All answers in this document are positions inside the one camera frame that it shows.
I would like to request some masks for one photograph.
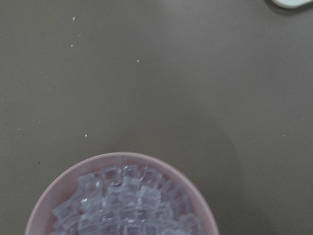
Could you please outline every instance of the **bowl of ice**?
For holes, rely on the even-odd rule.
[[[198,189],[169,164],[137,153],[86,159],[45,190],[25,235],[219,235]]]

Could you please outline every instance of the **gray table surface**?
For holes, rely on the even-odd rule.
[[[23,234],[64,170],[115,151],[182,171],[222,235],[313,233],[311,5],[0,5],[1,235]]]

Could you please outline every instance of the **pink bowl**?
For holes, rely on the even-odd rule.
[[[55,218],[51,211],[64,202],[77,189],[76,180],[80,175],[94,172],[111,164],[150,166],[166,177],[181,184],[190,197],[195,214],[203,220],[205,235],[219,235],[213,214],[198,189],[178,170],[167,163],[138,153],[108,153],[86,159],[61,174],[44,191],[29,218],[25,235],[49,235]]]

